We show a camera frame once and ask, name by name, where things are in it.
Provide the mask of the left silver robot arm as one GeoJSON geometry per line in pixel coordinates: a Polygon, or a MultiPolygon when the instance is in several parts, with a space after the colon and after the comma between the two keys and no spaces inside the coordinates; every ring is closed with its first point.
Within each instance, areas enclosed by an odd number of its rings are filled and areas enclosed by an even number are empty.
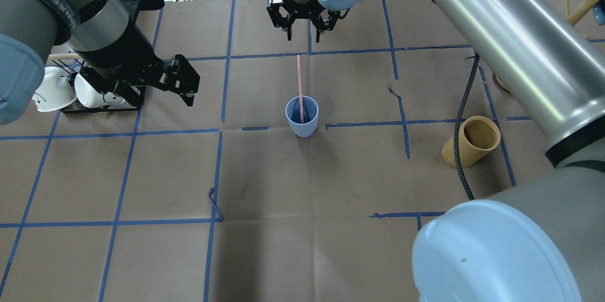
{"type": "MultiPolygon", "coordinates": [[[[137,87],[179,95],[191,107],[200,76],[181,54],[164,61],[136,26],[145,0],[1,0],[1,123],[17,121],[43,84],[56,45],[84,61],[78,81],[138,106],[137,87]]],[[[151,0],[153,10],[164,0],[151,0]]]]}

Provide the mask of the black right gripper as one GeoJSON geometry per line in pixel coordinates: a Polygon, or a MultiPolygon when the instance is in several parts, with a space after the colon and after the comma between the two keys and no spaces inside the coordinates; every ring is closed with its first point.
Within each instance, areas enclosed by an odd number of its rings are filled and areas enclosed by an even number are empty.
{"type": "Polygon", "coordinates": [[[332,31],[336,22],[341,20],[341,11],[327,11],[327,18],[322,17],[325,11],[318,0],[268,0],[267,12],[275,28],[286,32],[287,40],[292,40],[294,20],[307,18],[316,29],[315,42],[320,42],[320,36],[326,31],[332,31]]]}

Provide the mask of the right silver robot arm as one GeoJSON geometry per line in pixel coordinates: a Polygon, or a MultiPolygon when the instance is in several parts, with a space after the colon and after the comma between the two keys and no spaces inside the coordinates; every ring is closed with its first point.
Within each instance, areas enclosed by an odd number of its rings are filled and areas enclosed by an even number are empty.
{"type": "MultiPolygon", "coordinates": [[[[333,29],[361,0],[269,2],[274,26],[333,29]]],[[[432,0],[546,136],[553,172],[430,221],[422,302],[604,300],[604,55],[544,0],[432,0]]]]}

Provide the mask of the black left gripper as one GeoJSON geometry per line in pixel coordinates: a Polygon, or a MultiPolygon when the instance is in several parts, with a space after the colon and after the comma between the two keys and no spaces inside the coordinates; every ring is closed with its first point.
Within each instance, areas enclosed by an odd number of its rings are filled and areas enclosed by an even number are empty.
{"type": "Polygon", "coordinates": [[[85,62],[82,78],[97,91],[112,92],[128,104],[141,104],[144,95],[136,85],[159,82],[160,90],[175,93],[186,106],[194,106],[199,90],[198,72],[182,54],[162,61],[135,23],[128,24],[121,36],[108,46],[76,52],[85,62]]]}

